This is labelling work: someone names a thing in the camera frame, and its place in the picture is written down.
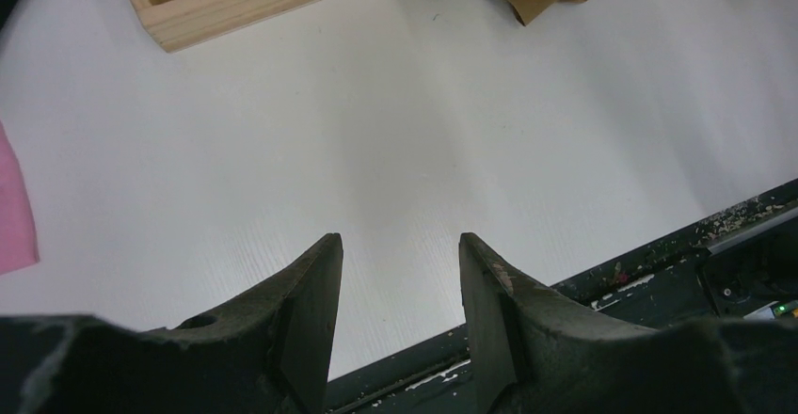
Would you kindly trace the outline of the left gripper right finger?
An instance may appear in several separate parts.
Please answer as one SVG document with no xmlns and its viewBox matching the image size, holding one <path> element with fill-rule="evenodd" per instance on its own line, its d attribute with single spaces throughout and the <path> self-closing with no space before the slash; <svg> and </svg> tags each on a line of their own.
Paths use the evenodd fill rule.
<svg viewBox="0 0 798 414">
<path fill-rule="evenodd" d="M 793 413 L 797 324 L 690 320 L 665 329 L 592 310 L 459 240 L 481 413 Z"/>
</svg>

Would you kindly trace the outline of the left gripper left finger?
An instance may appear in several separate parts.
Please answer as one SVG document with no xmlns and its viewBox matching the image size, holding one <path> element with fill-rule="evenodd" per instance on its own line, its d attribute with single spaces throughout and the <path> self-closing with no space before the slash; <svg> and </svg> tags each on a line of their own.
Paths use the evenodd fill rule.
<svg viewBox="0 0 798 414">
<path fill-rule="evenodd" d="M 133 331 L 87 314 L 1 320 L 5 413 L 321 413 L 343 242 L 174 328 Z"/>
</svg>

